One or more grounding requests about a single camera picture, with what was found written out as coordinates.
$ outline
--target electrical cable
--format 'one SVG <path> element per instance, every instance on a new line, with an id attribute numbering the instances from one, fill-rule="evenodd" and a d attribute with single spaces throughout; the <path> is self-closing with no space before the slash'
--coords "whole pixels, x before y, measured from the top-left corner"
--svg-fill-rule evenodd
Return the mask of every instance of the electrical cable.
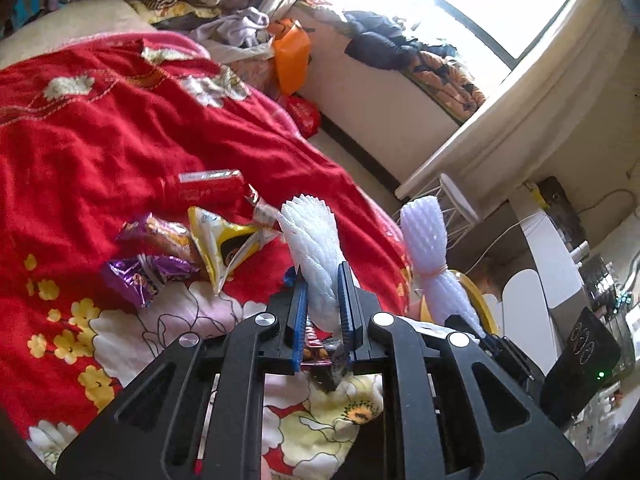
<path id="1" fill-rule="evenodd" d="M 587 211 L 590 211 L 596 208 L 602 202 L 604 202 L 607 198 L 609 198 L 611 195 L 614 195 L 616 193 L 626 193 L 628 195 L 631 195 L 631 198 L 633 199 L 633 202 L 634 202 L 633 212 L 636 216 L 638 216 L 638 213 L 636 212 L 636 209 L 638 209 L 638 197 L 633 191 L 631 191 L 630 189 L 627 189 L 626 187 L 619 187 L 617 189 L 614 189 L 613 191 L 609 191 L 606 195 L 601 197 L 596 203 L 594 203 L 593 205 L 590 205 L 589 207 L 585 207 L 584 209 L 581 209 L 580 211 L 578 211 L 577 214 L 581 215 L 582 213 L 585 213 Z"/>
<path id="2" fill-rule="evenodd" d="M 636 253 L 631 259 L 631 263 L 629 264 L 629 272 L 626 274 L 625 285 L 622 287 L 622 291 L 620 294 L 625 294 L 626 292 L 631 291 L 635 284 L 636 279 L 638 278 L 638 272 L 640 271 L 640 251 Z"/>
<path id="3" fill-rule="evenodd" d="M 626 174 L 627 180 L 631 180 L 631 178 L 634 176 L 634 170 L 638 164 L 640 164 L 640 156 L 636 156 L 636 160 L 634 160 L 634 163 L 631 165 L 631 168 L 626 170 L 625 174 Z"/>
<path id="4" fill-rule="evenodd" d="M 519 222 L 515 223 L 514 225 L 512 225 L 511 227 L 508 227 L 500 236 L 498 236 L 492 243 L 491 245 L 489 245 L 485 250 L 484 253 L 481 254 L 481 256 L 478 258 L 478 260 L 471 266 L 471 268 L 465 272 L 465 274 L 469 274 L 472 270 L 474 270 L 476 268 L 476 265 L 480 263 L 480 261 L 484 258 L 484 256 L 489 252 L 489 250 L 498 243 L 498 240 L 500 240 L 500 238 L 502 238 L 505 234 L 507 234 L 509 231 L 511 231 L 514 227 L 519 226 L 520 224 L 522 224 L 524 221 L 528 220 L 529 218 L 533 218 L 534 216 L 539 216 L 539 215 L 544 215 L 546 216 L 546 213 L 543 211 L 538 211 L 537 213 L 533 213 L 533 215 L 529 215 L 524 217 L 522 220 L 520 220 Z"/>

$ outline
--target bed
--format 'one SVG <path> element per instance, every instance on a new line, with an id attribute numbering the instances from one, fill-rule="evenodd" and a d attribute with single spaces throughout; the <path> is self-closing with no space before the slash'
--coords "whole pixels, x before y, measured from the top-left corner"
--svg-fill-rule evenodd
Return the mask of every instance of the bed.
<path id="1" fill-rule="evenodd" d="M 115 237 L 132 216 L 186 221 L 186 211 L 168 214 L 168 176 L 237 169 L 273 206 L 300 194 L 325 200 L 361 286 L 385 310 L 407 310 L 411 276 L 394 222 L 277 104 L 208 57 L 120 0 L 69 4 L 0 43 L 0 392 L 51 470 L 176 336 L 228 332 L 265 308 L 292 265 L 279 239 L 219 297 L 209 282 L 176 282 L 137 312 L 98 269 L 123 250 Z M 248 221 L 230 206 L 215 212 Z M 382 410 L 381 388 L 375 376 L 331 394 L 306 374 L 268 377 L 262 455 L 273 478 L 329 479 L 360 423 Z"/>

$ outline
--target purple candy wrapper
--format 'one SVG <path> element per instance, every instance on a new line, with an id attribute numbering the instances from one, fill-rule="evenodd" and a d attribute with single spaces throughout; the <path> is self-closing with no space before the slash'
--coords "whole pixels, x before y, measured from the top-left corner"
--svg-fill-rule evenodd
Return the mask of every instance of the purple candy wrapper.
<path id="1" fill-rule="evenodd" d="M 104 281 L 137 307 L 146 307 L 169 280 L 186 280 L 198 267 L 175 256 L 148 256 L 109 260 L 101 270 Z"/>

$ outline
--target yellow snack bag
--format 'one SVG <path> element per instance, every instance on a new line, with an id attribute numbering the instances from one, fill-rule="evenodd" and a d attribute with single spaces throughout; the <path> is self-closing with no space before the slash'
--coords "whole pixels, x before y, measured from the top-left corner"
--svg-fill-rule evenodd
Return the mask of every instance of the yellow snack bag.
<path id="1" fill-rule="evenodd" d="M 197 206 L 189 208 L 189 224 L 216 295 L 238 265 L 279 235 L 261 226 L 232 224 Z"/>

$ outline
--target snack wrapper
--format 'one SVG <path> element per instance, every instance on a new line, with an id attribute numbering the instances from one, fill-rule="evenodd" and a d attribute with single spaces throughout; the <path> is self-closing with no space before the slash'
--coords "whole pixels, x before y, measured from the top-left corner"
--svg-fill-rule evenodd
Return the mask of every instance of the snack wrapper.
<path id="1" fill-rule="evenodd" d="M 280 235 L 261 226 L 232 224 L 200 207 L 189 208 L 189 224 L 216 295 L 238 265 Z"/>
<path id="2" fill-rule="evenodd" d="M 342 341 L 335 337 L 321 340 L 308 317 L 302 355 L 302 369 L 309 370 L 313 380 L 326 393 L 335 391 L 349 371 L 349 355 Z"/>
<path id="3" fill-rule="evenodd" d="M 109 260 L 100 273 L 123 298 L 146 307 L 169 280 L 186 280 L 197 271 L 198 267 L 175 256 L 139 254 L 135 258 Z"/>
<path id="4" fill-rule="evenodd" d="M 180 173 L 163 180 L 167 206 L 183 211 L 190 206 L 229 209 L 254 224 L 277 225 L 278 210 L 268 204 L 239 170 Z"/>
<path id="5" fill-rule="evenodd" d="M 191 240 L 190 231 L 178 222 L 168 222 L 151 213 L 140 215 L 124 224 L 117 239 L 146 240 L 162 253 L 187 262 L 202 264 L 198 249 Z"/>

